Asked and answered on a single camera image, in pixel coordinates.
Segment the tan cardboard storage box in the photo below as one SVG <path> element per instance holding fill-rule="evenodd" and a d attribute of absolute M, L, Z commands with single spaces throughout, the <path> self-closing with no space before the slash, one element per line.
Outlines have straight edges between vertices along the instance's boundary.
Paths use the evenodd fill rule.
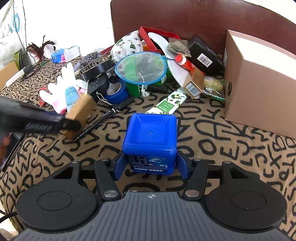
<path fill-rule="evenodd" d="M 229 30 L 225 119 L 295 138 L 295 54 Z"/>

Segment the red open box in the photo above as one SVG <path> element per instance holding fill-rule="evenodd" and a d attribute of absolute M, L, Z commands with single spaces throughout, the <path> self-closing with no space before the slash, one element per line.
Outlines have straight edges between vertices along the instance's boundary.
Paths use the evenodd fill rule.
<path fill-rule="evenodd" d="M 149 51 L 163 54 L 163 49 L 165 49 L 169 43 L 169 39 L 178 39 L 180 37 L 171 32 L 143 27 L 139 29 L 139 34 L 145 41 Z"/>

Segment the blue rimmed mesh net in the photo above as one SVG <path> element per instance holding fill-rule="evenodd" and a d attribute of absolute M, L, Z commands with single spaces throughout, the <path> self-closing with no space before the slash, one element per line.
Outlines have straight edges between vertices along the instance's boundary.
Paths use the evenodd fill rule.
<path fill-rule="evenodd" d="M 115 65 L 115 73 L 128 83 L 149 85 L 163 79 L 167 68 L 167 63 L 160 54 L 138 52 L 118 61 Z"/>

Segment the green cardboard box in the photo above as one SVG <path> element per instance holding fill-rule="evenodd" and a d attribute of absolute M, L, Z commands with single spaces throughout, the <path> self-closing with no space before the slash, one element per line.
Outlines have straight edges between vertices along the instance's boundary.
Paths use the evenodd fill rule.
<path fill-rule="evenodd" d="M 147 85 L 142 86 L 142 85 L 137 85 L 137 84 L 127 82 L 126 87 L 131 96 L 147 97 L 149 96 L 150 92 L 155 92 L 155 93 L 167 92 L 167 89 L 164 87 L 164 84 L 166 81 L 172 80 L 173 76 L 168 67 L 168 59 L 165 57 L 165 55 L 163 55 L 162 58 L 166 62 L 166 75 L 164 75 L 163 78 L 160 79 L 158 82 L 155 82 L 152 84 L 152 85 L 155 85 L 156 87 L 148 87 Z"/>

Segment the white blue cream tube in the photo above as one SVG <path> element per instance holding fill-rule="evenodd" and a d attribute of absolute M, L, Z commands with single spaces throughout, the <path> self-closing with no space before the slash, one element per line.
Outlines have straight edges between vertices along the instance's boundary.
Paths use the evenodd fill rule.
<path fill-rule="evenodd" d="M 79 94 L 75 87 L 68 87 L 65 90 L 65 101 L 66 101 L 66 109 L 69 113 L 72 106 L 76 103 L 76 101 L 79 99 Z"/>

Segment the dark red feather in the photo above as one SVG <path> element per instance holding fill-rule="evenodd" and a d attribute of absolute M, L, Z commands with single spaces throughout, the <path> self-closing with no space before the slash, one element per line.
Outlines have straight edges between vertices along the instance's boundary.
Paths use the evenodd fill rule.
<path fill-rule="evenodd" d="M 45 56 L 44 56 L 44 48 L 46 45 L 55 45 L 55 42 L 53 41 L 44 41 L 45 36 L 43 36 L 43 42 L 40 47 L 38 47 L 36 44 L 31 43 L 29 46 L 26 48 L 26 52 L 29 52 L 30 54 L 33 54 L 34 57 L 37 58 L 38 62 L 42 61 Z"/>

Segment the green white floral tube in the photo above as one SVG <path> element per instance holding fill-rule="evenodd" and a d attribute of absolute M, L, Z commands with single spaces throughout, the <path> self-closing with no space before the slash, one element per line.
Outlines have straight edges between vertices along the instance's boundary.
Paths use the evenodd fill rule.
<path fill-rule="evenodd" d="M 145 114 L 173 114 L 187 99 L 187 94 L 181 88 L 177 89 Z"/>

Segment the orange brown carton box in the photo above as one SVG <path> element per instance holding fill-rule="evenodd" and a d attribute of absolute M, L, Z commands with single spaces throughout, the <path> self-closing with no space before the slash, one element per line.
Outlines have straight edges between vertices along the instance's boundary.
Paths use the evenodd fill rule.
<path fill-rule="evenodd" d="M 198 68 L 194 68 L 187 75 L 183 89 L 191 98 L 198 99 L 203 93 L 204 77 Z"/>

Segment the red capped small bottle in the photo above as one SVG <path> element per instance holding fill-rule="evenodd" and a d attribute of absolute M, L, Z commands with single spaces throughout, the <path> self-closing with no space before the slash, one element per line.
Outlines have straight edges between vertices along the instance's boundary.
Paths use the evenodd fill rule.
<path fill-rule="evenodd" d="M 175 61 L 184 69 L 193 71 L 195 66 L 183 55 L 177 55 Z"/>

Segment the dark red wooden headboard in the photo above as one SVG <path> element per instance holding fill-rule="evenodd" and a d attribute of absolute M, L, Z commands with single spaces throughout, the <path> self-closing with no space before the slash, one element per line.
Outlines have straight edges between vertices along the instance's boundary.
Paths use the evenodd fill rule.
<path fill-rule="evenodd" d="M 200 37 L 217 54 L 224 53 L 228 30 L 245 33 L 295 53 L 295 24 L 245 1 L 111 1 L 114 39 L 150 27 Z"/>

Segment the blue tape roll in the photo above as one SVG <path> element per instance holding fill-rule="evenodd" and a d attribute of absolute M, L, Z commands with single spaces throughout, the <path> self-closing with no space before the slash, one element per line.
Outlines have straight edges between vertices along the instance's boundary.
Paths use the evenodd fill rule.
<path fill-rule="evenodd" d="M 109 85 L 109 88 L 103 97 L 110 104 L 120 104 L 129 97 L 126 82 L 120 78 L 117 78 L 115 83 L 111 83 Z"/>

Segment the steel wool scrubber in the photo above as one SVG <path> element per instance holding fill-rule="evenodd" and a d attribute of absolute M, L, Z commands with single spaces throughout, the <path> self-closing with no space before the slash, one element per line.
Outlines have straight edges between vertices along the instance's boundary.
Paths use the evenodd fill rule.
<path fill-rule="evenodd" d="M 91 61 L 97 59 L 100 55 L 100 52 L 97 51 L 87 54 L 79 61 L 78 69 L 86 67 Z"/>

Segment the white pink knit glove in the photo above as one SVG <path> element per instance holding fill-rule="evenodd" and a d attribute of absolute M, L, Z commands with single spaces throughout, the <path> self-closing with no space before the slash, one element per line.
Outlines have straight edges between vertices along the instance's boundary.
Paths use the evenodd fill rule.
<path fill-rule="evenodd" d="M 48 84 L 48 91 L 39 91 L 40 99 L 51 105 L 56 113 L 63 114 L 66 111 L 66 89 L 69 87 L 73 87 L 78 94 L 84 94 L 87 90 L 87 82 L 76 79 L 71 62 L 62 67 L 56 83 Z"/>

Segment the small brown cardboard box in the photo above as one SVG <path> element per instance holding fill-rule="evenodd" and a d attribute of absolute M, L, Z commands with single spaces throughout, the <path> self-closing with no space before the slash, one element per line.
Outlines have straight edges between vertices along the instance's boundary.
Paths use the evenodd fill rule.
<path fill-rule="evenodd" d="M 66 118 L 73 121 L 78 121 L 80 127 L 76 131 L 64 130 L 64 135 L 70 141 L 73 141 L 82 130 L 86 127 L 86 121 L 90 117 L 91 112 L 95 109 L 96 103 L 92 96 L 88 94 L 82 95 L 72 106 L 70 112 L 66 114 Z"/>

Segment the blue tissue pack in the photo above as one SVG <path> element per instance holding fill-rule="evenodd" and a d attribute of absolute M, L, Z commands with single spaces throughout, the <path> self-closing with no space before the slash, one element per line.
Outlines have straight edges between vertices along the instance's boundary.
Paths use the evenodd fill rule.
<path fill-rule="evenodd" d="M 68 49 L 59 49 L 51 54 L 53 63 L 68 63 L 71 60 L 80 56 L 80 50 L 78 46 L 73 46 Z"/>

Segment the white patterned drawstring pouch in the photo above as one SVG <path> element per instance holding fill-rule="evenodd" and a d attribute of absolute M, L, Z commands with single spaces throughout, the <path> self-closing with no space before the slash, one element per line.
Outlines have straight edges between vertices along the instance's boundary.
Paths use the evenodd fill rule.
<path fill-rule="evenodd" d="M 143 45 L 140 40 L 139 31 L 133 31 L 119 39 L 111 49 L 111 58 L 118 63 L 124 57 L 143 52 Z"/>

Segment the thin black marker pen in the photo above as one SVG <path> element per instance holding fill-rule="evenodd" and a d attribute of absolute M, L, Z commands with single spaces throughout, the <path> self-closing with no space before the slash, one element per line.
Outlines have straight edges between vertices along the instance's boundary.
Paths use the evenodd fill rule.
<path fill-rule="evenodd" d="M 78 135 L 78 137 L 75 138 L 73 141 L 76 142 L 76 141 L 80 140 L 82 137 L 84 137 L 86 134 L 88 134 L 91 130 L 93 130 L 94 128 L 98 127 L 100 124 L 102 124 L 103 122 L 105 122 L 107 119 L 109 119 L 110 117 L 112 117 L 116 113 L 122 111 L 122 109 L 124 107 L 128 106 L 129 104 L 131 104 L 133 102 L 133 100 L 134 100 L 134 97 L 128 97 L 122 103 L 116 105 L 109 112 L 107 112 L 102 117 L 100 117 L 97 121 L 95 121 L 94 123 L 92 123 L 91 125 L 89 125 L 87 128 L 85 128 L 82 131 L 82 133 L 80 133 Z"/>

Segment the black box with barcode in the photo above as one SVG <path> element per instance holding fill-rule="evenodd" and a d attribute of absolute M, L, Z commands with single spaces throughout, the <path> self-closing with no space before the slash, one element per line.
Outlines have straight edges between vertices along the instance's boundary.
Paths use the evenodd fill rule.
<path fill-rule="evenodd" d="M 192 36 L 188 40 L 188 49 L 193 63 L 201 72 L 208 76 L 223 76 L 225 67 L 218 55 L 199 37 Z"/>

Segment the blue plastic cube container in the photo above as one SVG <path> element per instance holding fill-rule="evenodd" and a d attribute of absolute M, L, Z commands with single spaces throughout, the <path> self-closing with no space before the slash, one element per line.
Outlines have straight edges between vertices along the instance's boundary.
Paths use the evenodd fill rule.
<path fill-rule="evenodd" d="M 133 114 L 122 150 L 135 172 L 172 174 L 177 154 L 177 118 L 172 114 Z"/>

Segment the black key fob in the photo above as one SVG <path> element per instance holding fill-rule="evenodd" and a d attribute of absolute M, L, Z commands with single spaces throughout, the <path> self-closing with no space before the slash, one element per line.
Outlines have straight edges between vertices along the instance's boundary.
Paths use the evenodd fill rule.
<path fill-rule="evenodd" d="M 88 80 L 87 93 L 92 96 L 93 99 L 97 99 L 97 94 L 106 94 L 109 88 L 109 77 L 106 73 L 101 73 L 98 77 Z"/>

